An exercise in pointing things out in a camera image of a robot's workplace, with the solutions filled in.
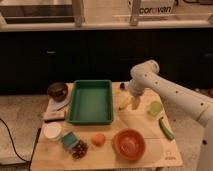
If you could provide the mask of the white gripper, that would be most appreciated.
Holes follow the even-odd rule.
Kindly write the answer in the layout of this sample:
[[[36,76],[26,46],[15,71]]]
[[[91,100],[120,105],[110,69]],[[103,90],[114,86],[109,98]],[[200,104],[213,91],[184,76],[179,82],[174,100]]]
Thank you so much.
[[[140,98],[137,96],[142,96],[144,89],[135,81],[130,81],[128,85],[128,90],[130,94],[134,97],[131,98],[131,108],[136,110],[140,104]]]

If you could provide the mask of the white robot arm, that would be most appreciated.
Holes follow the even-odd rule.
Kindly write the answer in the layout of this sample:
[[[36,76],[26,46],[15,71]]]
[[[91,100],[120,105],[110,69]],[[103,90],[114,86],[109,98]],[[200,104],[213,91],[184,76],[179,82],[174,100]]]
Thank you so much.
[[[196,171],[213,171],[213,98],[168,81],[158,75],[160,67],[155,60],[137,64],[130,71],[128,90],[133,97],[142,96],[150,88],[185,110],[204,127]]]

